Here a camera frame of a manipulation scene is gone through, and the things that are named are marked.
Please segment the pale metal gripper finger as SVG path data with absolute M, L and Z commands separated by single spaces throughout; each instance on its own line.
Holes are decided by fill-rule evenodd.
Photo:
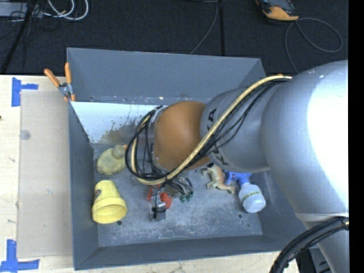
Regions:
M 164 193 L 155 193 L 151 197 L 151 204 L 153 209 L 166 209 L 166 202 L 164 201 Z
M 165 220 L 167 216 L 167 210 L 157 210 L 156 208 L 152 208 L 151 214 L 150 214 L 150 220 L 151 221 L 162 221 Z

